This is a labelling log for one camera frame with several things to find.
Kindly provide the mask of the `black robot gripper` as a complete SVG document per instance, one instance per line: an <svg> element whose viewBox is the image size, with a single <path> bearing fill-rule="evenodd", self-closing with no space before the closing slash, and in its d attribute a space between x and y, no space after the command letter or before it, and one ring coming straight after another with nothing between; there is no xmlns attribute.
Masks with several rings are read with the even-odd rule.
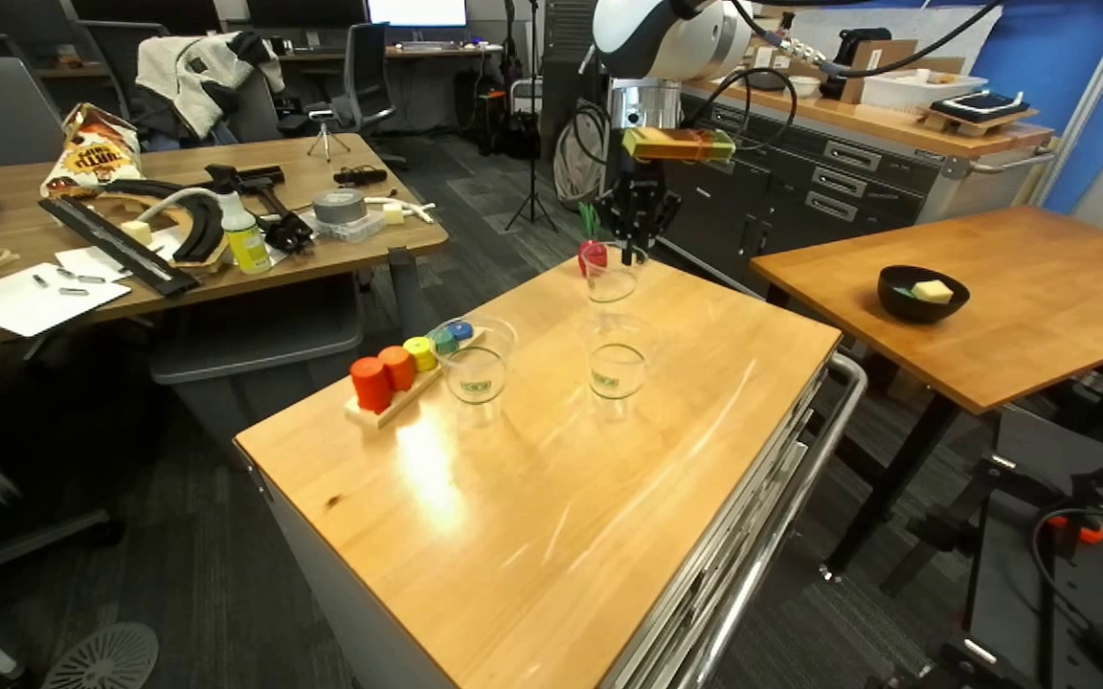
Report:
<svg viewBox="0 0 1103 689"><path fill-rule="evenodd" d="M683 198L657 170L625 174L601 198L601 223L629 252L644 252L675 223Z"/></svg>

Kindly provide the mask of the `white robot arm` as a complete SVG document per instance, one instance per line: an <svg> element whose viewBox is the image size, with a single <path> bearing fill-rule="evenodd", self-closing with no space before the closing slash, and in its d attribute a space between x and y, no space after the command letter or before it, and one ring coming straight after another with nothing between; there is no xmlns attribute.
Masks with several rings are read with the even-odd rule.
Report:
<svg viewBox="0 0 1103 689"><path fill-rule="evenodd" d="M644 252L679 216L656 163L625 150L630 131L679 131L683 84L743 62L750 26L727 0L596 0L593 59L605 72L605 114L616 183L601 219L629 252Z"/></svg>

